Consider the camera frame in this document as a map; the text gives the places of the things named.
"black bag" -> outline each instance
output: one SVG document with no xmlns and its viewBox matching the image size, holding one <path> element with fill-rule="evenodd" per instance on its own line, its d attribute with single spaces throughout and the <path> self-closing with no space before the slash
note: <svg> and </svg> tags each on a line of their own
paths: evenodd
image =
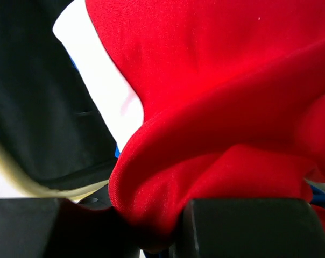
<svg viewBox="0 0 325 258">
<path fill-rule="evenodd" d="M 52 32 L 70 2 L 0 0 L 0 163 L 38 196 L 96 190 L 117 161 L 113 137 Z"/>
</svg>

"red garment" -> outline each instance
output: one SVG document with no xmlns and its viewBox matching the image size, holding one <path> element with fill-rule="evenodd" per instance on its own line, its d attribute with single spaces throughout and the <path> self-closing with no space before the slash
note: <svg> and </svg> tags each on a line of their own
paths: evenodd
<svg viewBox="0 0 325 258">
<path fill-rule="evenodd" d="M 325 0 L 86 0 L 141 99 L 109 194 L 151 242 L 194 197 L 301 197 L 325 181 Z"/>
</svg>

